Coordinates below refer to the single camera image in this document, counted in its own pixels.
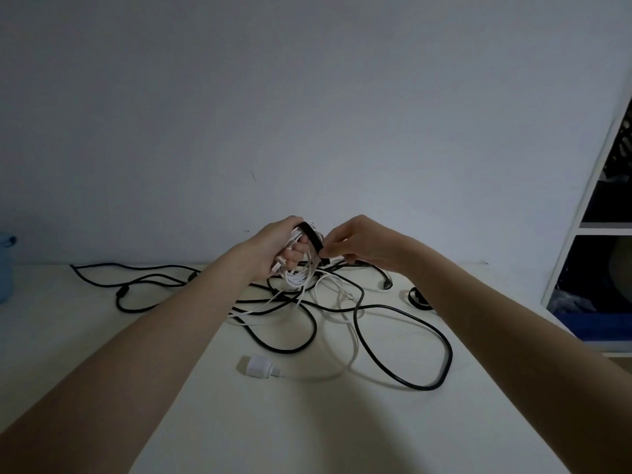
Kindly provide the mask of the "person's right forearm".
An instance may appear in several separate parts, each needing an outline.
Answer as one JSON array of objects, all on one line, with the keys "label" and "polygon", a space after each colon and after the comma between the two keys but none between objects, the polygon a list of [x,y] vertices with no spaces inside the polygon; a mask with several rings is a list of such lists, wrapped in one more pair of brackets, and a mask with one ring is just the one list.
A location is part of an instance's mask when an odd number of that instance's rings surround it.
[{"label": "person's right forearm", "polygon": [[410,279],[573,474],[632,474],[632,375],[426,245],[396,244]]}]

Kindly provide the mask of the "person's left hand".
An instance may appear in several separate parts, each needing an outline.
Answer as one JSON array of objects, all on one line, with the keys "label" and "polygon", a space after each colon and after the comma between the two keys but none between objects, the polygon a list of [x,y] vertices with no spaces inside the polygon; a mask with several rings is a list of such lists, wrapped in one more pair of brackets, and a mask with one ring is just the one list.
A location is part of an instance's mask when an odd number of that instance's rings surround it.
[{"label": "person's left hand", "polygon": [[295,269],[310,249],[309,240],[304,234],[288,247],[294,230],[292,233],[274,232],[273,223],[276,222],[267,224],[243,244],[246,261],[250,265],[249,282],[268,278],[278,257],[285,260],[287,269]]}]

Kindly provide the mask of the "white shelf unit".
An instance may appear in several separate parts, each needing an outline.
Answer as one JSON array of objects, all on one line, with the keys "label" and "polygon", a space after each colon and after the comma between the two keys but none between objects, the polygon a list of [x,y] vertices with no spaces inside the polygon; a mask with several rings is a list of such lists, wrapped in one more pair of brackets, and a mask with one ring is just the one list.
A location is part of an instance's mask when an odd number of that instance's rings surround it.
[{"label": "white shelf unit", "polygon": [[[555,312],[632,313],[632,95],[609,129],[541,302],[568,331]],[[632,341],[583,342],[632,359]]]}]

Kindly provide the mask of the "blue plastic container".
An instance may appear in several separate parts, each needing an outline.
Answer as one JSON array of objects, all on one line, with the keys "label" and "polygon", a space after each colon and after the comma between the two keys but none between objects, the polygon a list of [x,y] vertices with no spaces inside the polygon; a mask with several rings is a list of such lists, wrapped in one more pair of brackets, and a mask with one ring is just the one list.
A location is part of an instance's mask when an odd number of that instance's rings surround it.
[{"label": "blue plastic container", "polygon": [[16,245],[15,235],[0,231],[0,304],[6,302],[14,289],[11,249]]}]

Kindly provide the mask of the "person's right hand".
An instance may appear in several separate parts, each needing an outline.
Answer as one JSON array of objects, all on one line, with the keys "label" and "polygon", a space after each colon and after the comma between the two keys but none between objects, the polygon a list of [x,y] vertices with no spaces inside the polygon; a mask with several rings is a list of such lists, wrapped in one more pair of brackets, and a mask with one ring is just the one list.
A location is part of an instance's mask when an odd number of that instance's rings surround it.
[{"label": "person's right hand", "polygon": [[385,270],[400,272],[405,257],[418,246],[415,239],[389,229],[365,215],[357,215],[338,227],[352,228],[352,237],[348,239],[352,254],[342,256],[348,262],[359,260]]}]

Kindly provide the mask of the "person's left forearm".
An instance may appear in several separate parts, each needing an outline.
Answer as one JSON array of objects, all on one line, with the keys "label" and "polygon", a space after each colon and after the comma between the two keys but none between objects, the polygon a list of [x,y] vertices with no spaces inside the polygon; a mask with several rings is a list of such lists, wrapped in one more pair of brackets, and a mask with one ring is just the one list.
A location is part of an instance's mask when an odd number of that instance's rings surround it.
[{"label": "person's left forearm", "polygon": [[0,474],[128,474],[242,290],[254,239],[116,334],[0,433]]}]

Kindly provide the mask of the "blue storage box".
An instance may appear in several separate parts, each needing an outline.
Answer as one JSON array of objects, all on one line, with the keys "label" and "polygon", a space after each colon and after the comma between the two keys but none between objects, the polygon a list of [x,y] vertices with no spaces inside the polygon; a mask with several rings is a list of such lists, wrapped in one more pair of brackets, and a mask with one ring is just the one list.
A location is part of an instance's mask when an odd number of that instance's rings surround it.
[{"label": "blue storage box", "polygon": [[632,341],[632,313],[555,312],[582,341]]}]

